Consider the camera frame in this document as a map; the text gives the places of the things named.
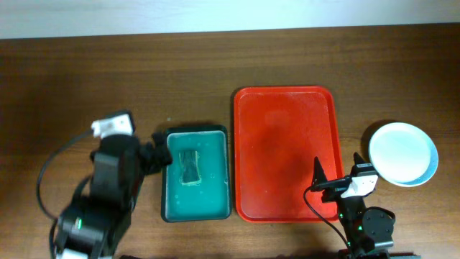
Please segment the green yellow sponge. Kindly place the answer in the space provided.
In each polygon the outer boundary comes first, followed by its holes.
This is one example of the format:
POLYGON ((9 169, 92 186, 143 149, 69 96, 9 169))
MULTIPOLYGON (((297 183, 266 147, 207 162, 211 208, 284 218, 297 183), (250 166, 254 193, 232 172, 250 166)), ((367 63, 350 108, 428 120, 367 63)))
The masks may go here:
POLYGON ((198 152, 196 150, 182 150, 179 152, 179 160, 182 184, 194 185, 200 183, 198 152))

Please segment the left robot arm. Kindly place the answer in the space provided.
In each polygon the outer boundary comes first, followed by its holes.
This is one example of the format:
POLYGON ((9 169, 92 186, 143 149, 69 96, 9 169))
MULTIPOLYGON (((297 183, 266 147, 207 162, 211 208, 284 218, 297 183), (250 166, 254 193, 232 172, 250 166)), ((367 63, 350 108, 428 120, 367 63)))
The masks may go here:
POLYGON ((93 172, 53 222, 52 258, 112 258, 131 224, 144 177, 172 162, 165 135, 154 133, 141 143, 127 110, 92 122, 90 133, 100 140, 90 154, 93 172))

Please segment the light blue plate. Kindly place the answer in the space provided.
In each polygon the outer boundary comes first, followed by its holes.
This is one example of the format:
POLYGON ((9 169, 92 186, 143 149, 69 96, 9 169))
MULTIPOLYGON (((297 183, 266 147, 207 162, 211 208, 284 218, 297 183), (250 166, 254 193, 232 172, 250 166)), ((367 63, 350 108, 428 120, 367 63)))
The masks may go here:
POLYGON ((430 181, 439 163, 434 141, 420 128, 404 122, 378 128, 370 137, 368 156, 383 179, 407 188, 430 181))

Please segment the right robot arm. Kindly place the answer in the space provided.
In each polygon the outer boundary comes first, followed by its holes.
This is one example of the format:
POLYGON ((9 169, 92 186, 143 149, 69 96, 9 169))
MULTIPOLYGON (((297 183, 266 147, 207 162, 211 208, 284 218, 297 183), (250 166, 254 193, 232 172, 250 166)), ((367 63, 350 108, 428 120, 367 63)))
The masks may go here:
POLYGON ((339 235, 345 249, 338 251, 339 258, 389 258, 388 249, 394 245, 392 233, 395 214, 378 206, 367 207, 364 198, 377 185, 378 172, 359 153, 354 153, 351 173, 343 178, 328 180, 321 162, 314 158, 312 184, 306 192, 322 193, 323 203, 337 205, 338 218, 344 231, 340 232, 313 209, 309 209, 339 235))

